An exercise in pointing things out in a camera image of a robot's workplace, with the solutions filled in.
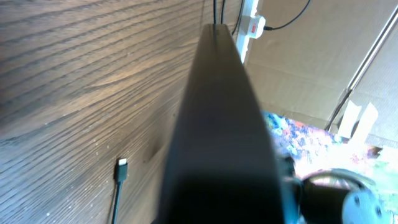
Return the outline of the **Samsung Galaxy smartphone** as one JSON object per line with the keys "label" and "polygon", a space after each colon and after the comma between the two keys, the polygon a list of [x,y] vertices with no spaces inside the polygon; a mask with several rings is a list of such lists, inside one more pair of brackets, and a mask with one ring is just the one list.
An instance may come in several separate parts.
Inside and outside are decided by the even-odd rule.
{"label": "Samsung Galaxy smartphone", "polygon": [[158,223],[295,223],[298,206],[231,34],[201,33],[167,154]]}

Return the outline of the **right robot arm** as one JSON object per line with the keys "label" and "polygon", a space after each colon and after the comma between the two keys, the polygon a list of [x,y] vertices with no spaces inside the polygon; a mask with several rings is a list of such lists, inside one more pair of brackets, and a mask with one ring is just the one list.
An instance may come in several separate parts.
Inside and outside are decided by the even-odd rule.
{"label": "right robot arm", "polygon": [[300,179],[295,162],[287,156],[279,159],[283,181],[294,199],[287,206],[290,223],[389,223],[376,194],[354,172],[329,169],[313,172]]}

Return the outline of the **white power strip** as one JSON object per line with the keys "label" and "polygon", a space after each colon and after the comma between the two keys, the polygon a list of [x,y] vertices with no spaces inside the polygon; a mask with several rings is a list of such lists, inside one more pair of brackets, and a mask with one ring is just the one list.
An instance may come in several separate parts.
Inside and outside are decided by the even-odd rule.
{"label": "white power strip", "polygon": [[238,26],[235,30],[236,48],[238,50],[241,62],[244,63],[249,45],[249,23],[252,17],[256,15],[259,0],[243,0],[243,6],[238,19]]}

